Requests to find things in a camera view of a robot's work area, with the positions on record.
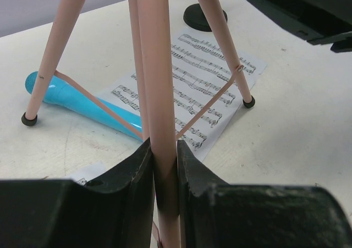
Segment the pink perforated music stand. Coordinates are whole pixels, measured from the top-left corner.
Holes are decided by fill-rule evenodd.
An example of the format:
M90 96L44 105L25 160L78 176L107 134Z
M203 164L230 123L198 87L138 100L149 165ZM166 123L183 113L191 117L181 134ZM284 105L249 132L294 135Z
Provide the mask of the pink perforated music stand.
M153 154L154 203L163 247L181 246L179 178L175 131L168 0L128 0L142 131Z

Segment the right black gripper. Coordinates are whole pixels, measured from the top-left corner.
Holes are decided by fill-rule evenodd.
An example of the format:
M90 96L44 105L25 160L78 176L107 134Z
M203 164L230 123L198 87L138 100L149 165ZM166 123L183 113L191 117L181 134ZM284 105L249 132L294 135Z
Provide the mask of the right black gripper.
M246 0L275 24L311 45L351 51L351 0Z

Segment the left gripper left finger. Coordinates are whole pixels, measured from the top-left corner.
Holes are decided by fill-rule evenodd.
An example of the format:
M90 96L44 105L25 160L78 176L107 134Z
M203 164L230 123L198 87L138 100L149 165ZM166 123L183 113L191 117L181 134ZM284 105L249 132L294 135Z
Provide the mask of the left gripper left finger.
M153 154L146 140L85 185L1 181L1 247L149 247L153 207Z

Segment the blue toy microphone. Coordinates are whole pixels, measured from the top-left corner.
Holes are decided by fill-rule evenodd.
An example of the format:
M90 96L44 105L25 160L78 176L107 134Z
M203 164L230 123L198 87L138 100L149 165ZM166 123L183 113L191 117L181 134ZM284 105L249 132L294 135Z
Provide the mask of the blue toy microphone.
M34 84L37 78L37 71L32 72L28 75L25 80L25 88L29 94L32 94ZM119 115L122 119L126 120L136 130L142 131L140 116L126 111L118 106L115 106L107 101L98 98L104 105L111 109L114 113ZM108 113L103 111L99 106L90 101L82 93L76 90L74 87L69 85L66 81L53 76L50 81L49 87L43 98L43 101L49 104L65 107L71 111L79 113L87 118L90 118L96 122L106 125L112 129L118 130L125 133L133 138L142 141L133 134L130 130L124 127L120 122L116 121Z

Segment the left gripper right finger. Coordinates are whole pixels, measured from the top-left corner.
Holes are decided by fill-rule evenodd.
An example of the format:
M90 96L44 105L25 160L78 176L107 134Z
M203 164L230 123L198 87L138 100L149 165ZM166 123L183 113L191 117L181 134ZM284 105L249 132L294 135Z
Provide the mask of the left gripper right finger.
M232 185L177 142L182 247L351 247L351 226L324 188Z

